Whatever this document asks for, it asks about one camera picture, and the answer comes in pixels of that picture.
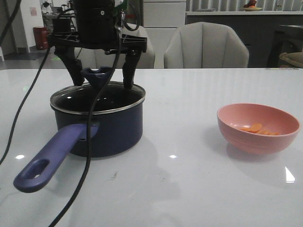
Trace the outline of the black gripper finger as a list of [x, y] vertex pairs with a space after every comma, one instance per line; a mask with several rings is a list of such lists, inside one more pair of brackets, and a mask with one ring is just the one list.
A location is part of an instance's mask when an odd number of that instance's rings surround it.
[[75, 86], [81, 86], [84, 83], [84, 77], [81, 75], [82, 64], [77, 60], [74, 54], [74, 47], [55, 46], [54, 54], [61, 59]]
[[126, 89], [131, 89], [134, 84], [134, 74], [140, 60], [142, 51], [131, 50], [125, 54], [125, 62], [122, 67], [123, 85]]

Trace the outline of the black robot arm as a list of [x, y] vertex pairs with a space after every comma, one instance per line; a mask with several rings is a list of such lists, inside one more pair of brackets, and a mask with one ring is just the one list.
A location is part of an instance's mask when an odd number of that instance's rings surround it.
[[[147, 38], [123, 34], [122, 29], [129, 26], [125, 23], [126, 0], [74, 0], [72, 1], [77, 30], [75, 32], [53, 32], [47, 41], [55, 47], [57, 55], [64, 63], [76, 86], [85, 80], [101, 90], [105, 87], [116, 69], [120, 54], [125, 54], [123, 64], [123, 85], [131, 89], [134, 73], [140, 56], [147, 50]], [[83, 68], [75, 58], [74, 49], [84, 48], [104, 50], [105, 54], [115, 54], [112, 67], [98, 70]]]

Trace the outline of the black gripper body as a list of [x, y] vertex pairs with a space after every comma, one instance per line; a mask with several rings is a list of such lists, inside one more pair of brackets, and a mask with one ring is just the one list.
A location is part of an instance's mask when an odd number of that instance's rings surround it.
[[102, 49], [109, 54], [146, 52], [147, 38], [122, 33], [125, 7], [74, 6], [75, 32], [55, 32], [47, 37], [50, 46]]

